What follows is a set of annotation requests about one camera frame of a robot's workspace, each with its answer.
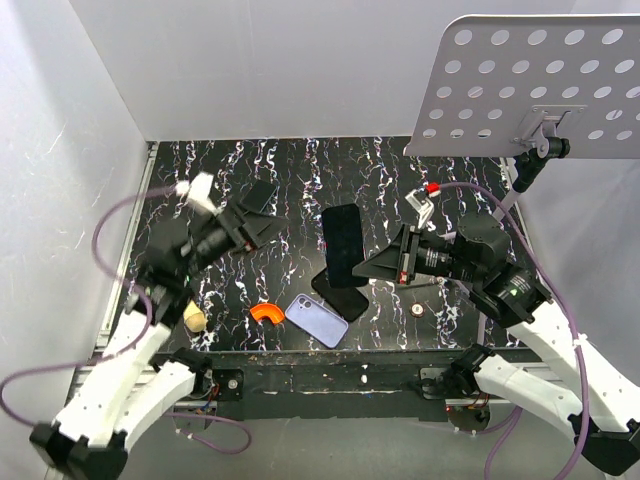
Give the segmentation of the black phone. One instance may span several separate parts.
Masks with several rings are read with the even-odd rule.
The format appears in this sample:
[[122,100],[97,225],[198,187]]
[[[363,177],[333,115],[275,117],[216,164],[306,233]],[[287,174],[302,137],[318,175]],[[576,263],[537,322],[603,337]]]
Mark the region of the black phone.
[[332,288],[362,287],[364,277],[354,276],[353,268],[364,261],[362,224],[359,207],[344,204],[326,208],[321,214],[328,281]]

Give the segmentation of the black phone case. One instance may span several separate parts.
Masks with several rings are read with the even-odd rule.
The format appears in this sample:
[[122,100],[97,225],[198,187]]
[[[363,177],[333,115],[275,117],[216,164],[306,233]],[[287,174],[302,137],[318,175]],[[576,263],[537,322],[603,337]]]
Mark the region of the black phone case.
[[326,269],[312,278],[311,287],[348,323],[358,320],[369,308],[369,300],[357,288],[331,287]]

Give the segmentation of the lavender phone case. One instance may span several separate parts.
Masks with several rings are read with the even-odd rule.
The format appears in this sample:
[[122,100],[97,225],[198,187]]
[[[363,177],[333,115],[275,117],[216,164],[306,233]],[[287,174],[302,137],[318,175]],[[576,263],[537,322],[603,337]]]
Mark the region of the lavender phone case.
[[285,317],[329,349],[336,348],[349,324],[306,294],[299,294],[285,310]]

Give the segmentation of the black smartphone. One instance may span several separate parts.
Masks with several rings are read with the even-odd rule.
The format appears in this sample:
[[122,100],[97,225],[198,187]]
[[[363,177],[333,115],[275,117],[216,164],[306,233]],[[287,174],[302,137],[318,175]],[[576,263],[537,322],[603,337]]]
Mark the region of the black smartphone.
[[250,211],[262,213],[277,191],[274,184],[257,180],[243,197],[241,204]]

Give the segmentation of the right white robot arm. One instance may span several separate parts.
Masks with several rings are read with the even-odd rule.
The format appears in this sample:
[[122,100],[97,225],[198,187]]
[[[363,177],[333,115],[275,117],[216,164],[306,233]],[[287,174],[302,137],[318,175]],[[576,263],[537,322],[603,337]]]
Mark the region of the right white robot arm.
[[458,222],[453,241],[403,225],[379,253],[352,270],[359,277],[408,284],[424,274],[469,285],[477,310],[523,341],[561,380],[545,381],[492,349],[474,344],[436,380],[431,394],[501,397],[565,434],[594,467],[611,476],[639,460],[639,388],[585,338],[536,273],[507,259],[509,235],[487,214]]

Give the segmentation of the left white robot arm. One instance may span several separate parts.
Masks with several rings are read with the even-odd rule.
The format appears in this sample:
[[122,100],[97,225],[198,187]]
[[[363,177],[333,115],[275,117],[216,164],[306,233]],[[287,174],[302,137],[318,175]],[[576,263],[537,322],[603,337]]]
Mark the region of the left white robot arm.
[[177,217],[152,226],[134,289],[116,332],[81,388],[30,443],[51,467],[72,479],[116,479],[142,434],[173,404],[205,398],[211,363],[179,349],[143,387],[136,385],[184,317],[191,282],[225,254],[247,254],[286,227],[281,217],[229,201],[218,213]]

